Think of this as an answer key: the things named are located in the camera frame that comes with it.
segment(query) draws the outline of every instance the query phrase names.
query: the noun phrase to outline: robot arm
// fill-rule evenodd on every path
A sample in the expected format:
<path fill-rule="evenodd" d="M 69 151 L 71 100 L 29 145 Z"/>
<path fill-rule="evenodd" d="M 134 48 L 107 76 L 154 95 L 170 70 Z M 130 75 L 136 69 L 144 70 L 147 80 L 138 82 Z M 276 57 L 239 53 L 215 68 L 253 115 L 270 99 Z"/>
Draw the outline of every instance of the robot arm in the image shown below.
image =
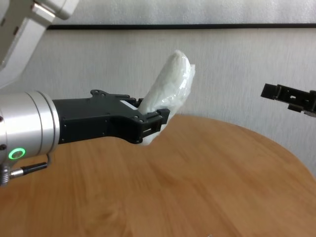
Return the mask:
<path fill-rule="evenodd" d="M 11 0 L 0 24 L 0 88 L 26 67 L 55 16 L 68 18 L 79 0 Z M 113 136 L 138 144 L 160 131 L 170 111 L 146 115 L 128 95 L 92 90 L 86 99 L 51 100 L 41 92 L 0 95 L 0 185 L 46 168 L 58 144 Z M 47 154 L 48 162 L 12 170 L 22 158 Z"/>
<path fill-rule="evenodd" d="M 0 88 L 25 69 L 55 17 L 67 19 L 79 0 L 11 0 L 0 23 Z"/>

